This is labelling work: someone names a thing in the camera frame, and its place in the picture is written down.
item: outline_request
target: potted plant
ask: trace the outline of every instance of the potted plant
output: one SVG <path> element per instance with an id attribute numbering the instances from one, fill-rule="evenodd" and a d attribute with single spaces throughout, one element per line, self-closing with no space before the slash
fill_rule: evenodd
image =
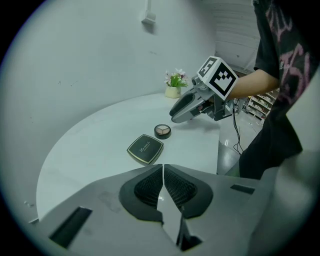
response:
<path id="1" fill-rule="evenodd" d="M 181 95 L 181 87 L 188 86 L 188 78 L 186 72 L 182 69 L 175 69 L 176 73 L 169 74 L 168 71 L 164 73 L 166 83 L 165 96 L 168 98 L 179 98 Z"/>

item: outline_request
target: compact case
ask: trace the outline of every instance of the compact case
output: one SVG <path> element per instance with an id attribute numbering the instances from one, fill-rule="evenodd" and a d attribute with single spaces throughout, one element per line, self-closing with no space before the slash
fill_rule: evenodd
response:
<path id="1" fill-rule="evenodd" d="M 154 136 L 160 140 L 168 139 L 171 135 L 171 128 L 166 124 L 158 124 L 154 127 Z"/>
<path id="2" fill-rule="evenodd" d="M 126 151 L 138 161 L 149 165 L 159 157 L 163 147 L 164 144 L 161 141 L 143 134 Z"/>

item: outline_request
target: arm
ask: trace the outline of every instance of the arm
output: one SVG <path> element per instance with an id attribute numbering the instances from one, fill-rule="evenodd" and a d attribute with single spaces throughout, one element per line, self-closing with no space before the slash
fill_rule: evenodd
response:
<path id="1" fill-rule="evenodd" d="M 279 80 L 267 72 L 258 69 L 255 72 L 240 77 L 227 97 L 228 100 L 264 94 L 279 87 Z"/>

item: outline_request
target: black cable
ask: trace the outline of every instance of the black cable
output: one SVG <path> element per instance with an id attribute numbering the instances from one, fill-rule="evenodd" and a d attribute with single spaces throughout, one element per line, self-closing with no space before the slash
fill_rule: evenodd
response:
<path id="1" fill-rule="evenodd" d="M 237 151 L 239 153 L 239 155 L 241 156 L 241 153 L 239 152 L 239 149 L 238 149 L 238 146 L 240 146 L 240 149 L 242 150 L 242 152 L 244 151 L 240 145 L 240 134 L 239 134 L 239 131 L 238 131 L 238 127 L 237 127 L 237 123 L 236 123 L 236 115 L 235 115 L 235 102 L 232 101 L 233 103 L 233 110 L 232 110 L 232 113 L 233 113 L 233 126 L 234 126 L 234 129 L 236 131 L 236 136 L 238 137 L 238 143 L 234 144 L 233 145 L 233 149 L 235 151 Z"/>

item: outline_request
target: white wall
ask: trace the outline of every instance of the white wall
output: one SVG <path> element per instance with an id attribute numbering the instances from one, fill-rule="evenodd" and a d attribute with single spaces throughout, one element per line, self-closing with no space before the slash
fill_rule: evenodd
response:
<path id="1" fill-rule="evenodd" d="M 215 55 L 234 70 L 254 71 L 260 35 L 251 0 L 203 0 L 215 19 Z"/>
<path id="2" fill-rule="evenodd" d="M 193 76 L 215 53 L 213 17 L 200 1 L 47 1 L 19 31 L 0 70 L 2 186 L 30 220 L 38 175 L 56 141 L 110 104 L 164 92 L 164 71 Z"/>

